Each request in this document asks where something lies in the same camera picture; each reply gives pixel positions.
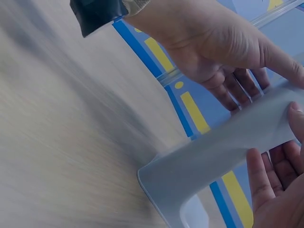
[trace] wrist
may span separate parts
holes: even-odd
[[[175,30],[180,30],[178,26],[178,14],[181,3],[184,0],[151,0],[138,14],[124,18],[132,26],[147,33],[157,41],[163,43],[169,37],[174,36]]]

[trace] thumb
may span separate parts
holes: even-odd
[[[288,121],[291,130],[300,143],[304,142],[304,113],[298,103],[292,102],[288,110]]]
[[[285,53],[278,46],[273,44],[268,38],[260,39],[265,67],[271,69],[277,74],[289,80],[295,86],[304,88],[304,68],[296,62],[291,56]]]

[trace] yellow dot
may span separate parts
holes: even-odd
[[[176,89],[181,89],[182,87],[184,86],[184,83],[183,82],[177,82],[177,83],[175,83],[175,88]]]

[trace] fingernail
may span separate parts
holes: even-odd
[[[257,95],[253,96],[253,97],[251,98],[252,102],[253,102],[253,101],[256,101],[256,100],[259,99],[261,96],[262,96],[262,95],[261,95],[260,93],[258,93]]]
[[[268,93],[271,89],[272,89],[272,86],[270,85],[270,86],[266,87],[265,89],[263,89],[263,93],[266,94],[266,93]]]
[[[291,108],[298,111],[298,112],[302,112],[302,108],[298,105],[297,102],[292,102],[291,103]]]

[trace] hand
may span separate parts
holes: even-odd
[[[177,67],[206,87],[228,110],[247,94],[260,96],[270,86],[268,67],[304,88],[304,70],[258,29],[215,0],[151,0],[127,22],[149,34],[168,51]]]
[[[304,114],[296,103],[289,108],[289,124],[304,142]],[[304,227],[304,147],[289,141],[262,155],[247,154],[254,228]]]

